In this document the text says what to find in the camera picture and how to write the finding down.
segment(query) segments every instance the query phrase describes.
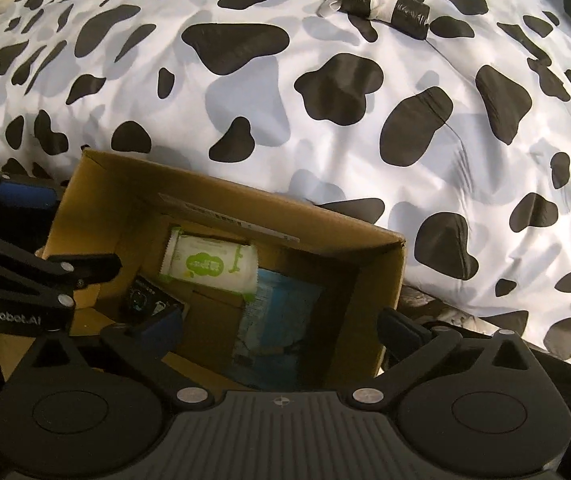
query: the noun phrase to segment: cow print bedding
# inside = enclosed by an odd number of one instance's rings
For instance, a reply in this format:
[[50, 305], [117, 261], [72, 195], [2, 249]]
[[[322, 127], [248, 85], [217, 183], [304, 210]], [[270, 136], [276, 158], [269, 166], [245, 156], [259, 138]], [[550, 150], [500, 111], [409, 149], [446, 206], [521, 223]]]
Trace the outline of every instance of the cow print bedding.
[[427, 41], [323, 0], [17, 0], [0, 169], [86, 146], [408, 238], [406, 281], [571, 362], [571, 0], [419, 0]]

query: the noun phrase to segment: box label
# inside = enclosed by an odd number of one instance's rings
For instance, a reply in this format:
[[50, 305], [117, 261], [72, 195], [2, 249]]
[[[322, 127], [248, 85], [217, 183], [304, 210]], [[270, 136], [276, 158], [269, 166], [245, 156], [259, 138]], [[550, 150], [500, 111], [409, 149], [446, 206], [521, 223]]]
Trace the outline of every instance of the box label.
[[207, 216], [208, 218], [214, 218], [223, 222], [227, 222], [229, 224], [235, 224], [239, 227], [244, 229], [248, 229], [250, 231], [255, 231], [264, 235], [273, 236], [275, 238], [280, 238], [281, 240], [288, 240], [289, 242], [299, 243], [299, 238], [287, 235], [285, 233], [280, 233], [279, 231], [274, 231], [272, 229], [268, 229], [267, 227], [262, 227], [260, 225], [251, 224], [250, 222], [245, 222], [243, 220], [239, 220], [238, 218], [233, 218], [231, 216], [224, 215], [222, 213], [217, 213], [217, 211], [212, 211], [211, 209], [207, 209], [205, 207], [201, 207], [199, 205], [185, 202], [183, 200], [179, 200], [178, 198], [174, 198], [172, 196], [159, 193], [159, 198], [163, 200], [168, 205], [177, 206], [185, 211], [191, 211], [192, 213], [197, 213], [203, 216]]

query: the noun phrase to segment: cardboard box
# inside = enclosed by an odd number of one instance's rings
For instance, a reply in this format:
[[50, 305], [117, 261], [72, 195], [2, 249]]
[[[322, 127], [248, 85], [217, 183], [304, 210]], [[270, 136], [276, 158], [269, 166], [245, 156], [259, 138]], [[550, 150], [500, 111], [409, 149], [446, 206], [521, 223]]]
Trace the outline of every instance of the cardboard box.
[[[255, 243], [259, 267], [324, 286], [301, 359], [305, 384], [332, 388], [376, 374], [383, 350], [377, 314], [396, 306], [401, 289], [400, 234], [232, 182], [91, 150], [67, 187], [44, 256], [115, 252], [123, 269], [112, 282], [75, 295], [72, 334], [92, 332], [92, 322], [79, 320], [83, 309], [92, 310], [88, 319], [115, 319], [138, 272], [158, 282], [176, 225], [189, 234]], [[232, 358], [243, 301], [191, 283], [164, 287], [190, 305], [184, 338], [166, 362], [207, 388], [229, 387], [218, 374]]]

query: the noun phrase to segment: black plastic mount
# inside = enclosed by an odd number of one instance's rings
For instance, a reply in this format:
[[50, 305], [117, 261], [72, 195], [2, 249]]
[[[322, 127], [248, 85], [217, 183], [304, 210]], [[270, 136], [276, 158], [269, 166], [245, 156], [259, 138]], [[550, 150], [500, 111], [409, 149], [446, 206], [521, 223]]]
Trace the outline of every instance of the black plastic mount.
[[[172, 331], [174, 310], [153, 319]], [[378, 328], [409, 354], [377, 378], [219, 403], [146, 350], [157, 331], [42, 336], [0, 393], [4, 478], [559, 478], [571, 415], [518, 336], [462, 338], [390, 309]]]
[[[11, 181], [0, 174], [0, 183]], [[108, 282], [120, 268], [116, 254], [68, 254], [43, 260], [0, 239], [0, 332], [24, 336], [68, 332], [73, 291]]]

